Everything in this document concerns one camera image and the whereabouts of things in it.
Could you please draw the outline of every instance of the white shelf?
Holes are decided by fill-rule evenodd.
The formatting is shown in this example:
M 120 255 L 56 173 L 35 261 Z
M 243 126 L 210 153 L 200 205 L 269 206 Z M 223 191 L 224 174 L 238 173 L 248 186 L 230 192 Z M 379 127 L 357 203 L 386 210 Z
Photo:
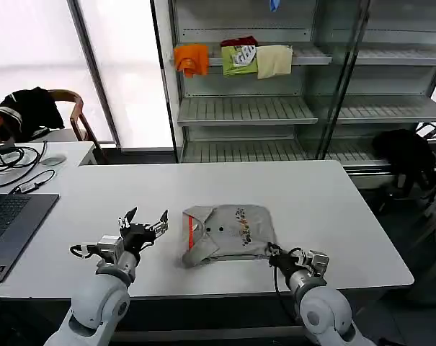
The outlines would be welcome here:
M 294 140 L 188 142 L 182 162 L 245 162 L 305 160 Z
M 330 97 L 317 97 L 316 110 L 325 114 Z M 423 95 L 350 95 L 344 98 L 338 124 L 436 122 L 436 103 Z
M 181 103 L 179 126 L 317 123 L 301 97 L 192 97 Z
M 222 66 L 221 46 L 219 43 L 203 43 L 208 46 L 210 66 Z M 293 47 L 292 65 L 329 65 L 332 57 L 323 53 L 312 43 L 260 43 L 260 45 L 290 45 Z
M 436 66 L 436 45 L 364 44 L 356 64 Z
M 371 141 L 371 138 L 333 138 L 325 159 L 339 161 L 345 167 L 388 166 L 386 160 L 376 157 Z M 319 142 L 303 141 L 302 145 L 309 156 L 313 156 Z

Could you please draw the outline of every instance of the black jacket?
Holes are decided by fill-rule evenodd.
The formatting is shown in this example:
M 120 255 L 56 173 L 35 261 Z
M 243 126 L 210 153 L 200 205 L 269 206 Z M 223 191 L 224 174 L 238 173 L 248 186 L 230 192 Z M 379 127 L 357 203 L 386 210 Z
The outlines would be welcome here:
M 35 131 L 46 127 L 64 128 L 54 99 L 48 90 L 36 87 L 32 90 L 19 90 L 5 97 L 0 104 L 0 117 L 10 129 L 16 142 L 28 142 Z M 7 141 L 10 135 L 0 130 L 0 139 Z
M 373 148 L 399 174 L 405 174 L 404 194 L 416 182 L 423 190 L 436 185 L 436 158 L 428 142 L 410 130 L 383 132 L 373 139 Z

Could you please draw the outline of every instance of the folded gray t-shirt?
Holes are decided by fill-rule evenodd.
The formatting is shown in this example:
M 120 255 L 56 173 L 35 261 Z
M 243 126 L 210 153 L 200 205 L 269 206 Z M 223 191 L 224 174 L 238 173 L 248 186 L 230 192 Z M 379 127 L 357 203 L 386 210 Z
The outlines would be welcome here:
M 183 263 L 192 267 L 213 260 L 268 257 L 276 243 L 269 211 L 258 205 L 195 206 L 183 211 L 187 250 Z

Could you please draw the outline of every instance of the white desk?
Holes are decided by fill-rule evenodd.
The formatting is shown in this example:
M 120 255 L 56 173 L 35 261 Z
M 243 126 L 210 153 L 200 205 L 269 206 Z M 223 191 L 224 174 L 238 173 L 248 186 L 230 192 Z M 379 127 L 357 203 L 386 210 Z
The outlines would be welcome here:
M 43 143 L 18 143 L 17 146 L 29 146 L 31 148 L 34 148 L 39 153 L 41 153 L 43 148 Z M 56 154 L 63 154 L 67 157 L 67 160 L 65 160 L 62 164 L 59 164 L 54 167 L 46 167 L 42 164 L 38 164 L 26 177 L 21 179 L 18 182 L 15 182 L 12 185 L 8 185 L 6 187 L 0 188 L 0 193 L 8 193 L 11 191 L 11 189 L 15 186 L 17 186 L 20 182 L 24 182 L 27 179 L 30 179 L 34 175 L 43 172 L 47 169 L 54 169 L 55 170 L 55 176 L 53 180 L 56 180 L 56 178 L 63 174 L 65 171 L 68 171 L 69 169 L 76 168 L 81 165 L 85 164 L 95 164 L 96 160 L 94 159 L 92 150 L 94 149 L 94 144 L 92 142 L 48 142 L 48 148 L 45 152 L 45 155 L 43 158 L 55 156 Z M 34 154 L 31 154 L 30 151 L 26 151 L 30 155 L 30 158 L 34 158 Z M 22 174 L 24 174 L 29 167 L 22 168 L 22 169 L 12 169 L 8 171 L 5 174 L 0 174 L 0 185 L 9 182 L 13 180 L 14 178 L 20 177 Z M 38 181 L 40 179 L 45 179 L 47 176 L 43 176 L 38 178 Z M 49 182 L 49 184 L 43 185 L 42 188 L 40 188 L 36 193 L 52 193 L 53 188 L 50 188 L 52 185 L 53 180 Z
M 70 298 L 96 270 L 68 248 L 117 235 L 117 218 L 155 222 L 169 209 L 169 230 L 148 248 L 129 288 L 133 298 L 273 292 L 267 260 L 184 269 L 181 213 L 191 205 L 254 203 L 272 215 L 279 244 L 330 256 L 335 288 L 411 285 L 413 277 L 349 177 L 335 161 L 79 167 L 68 189 L 4 283 L 0 298 Z M 280 286 L 286 290 L 280 277 Z

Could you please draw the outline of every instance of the wooden chair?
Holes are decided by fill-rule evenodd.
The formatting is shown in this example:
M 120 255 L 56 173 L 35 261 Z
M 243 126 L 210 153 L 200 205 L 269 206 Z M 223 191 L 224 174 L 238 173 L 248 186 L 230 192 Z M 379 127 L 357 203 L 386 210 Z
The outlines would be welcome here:
M 72 110 L 70 121 L 72 128 L 74 130 L 76 139 L 78 141 L 91 141 L 94 143 L 94 146 L 96 147 L 98 153 L 101 156 L 101 159 L 104 161 L 104 163 L 107 163 L 107 157 L 105 156 L 104 152 L 101 149 L 101 146 L 97 142 L 96 136 L 94 135 L 93 130 L 88 124 L 88 121 L 86 120 L 85 116 L 83 115 L 83 99 L 80 95 L 78 95 L 75 92 L 71 92 L 70 90 L 48 90 L 51 97 L 54 99 L 55 102 L 73 102 L 75 103 L 74 109 Z M 79 122 L 83 125 L 84 131 L 80 129 Z M 4 123 L 3 119 L 0 117 L 0 127 L 3 126 L 6 128 L 8 132 L 11 133 L 10 130 L 8 130 L 6 124 Z

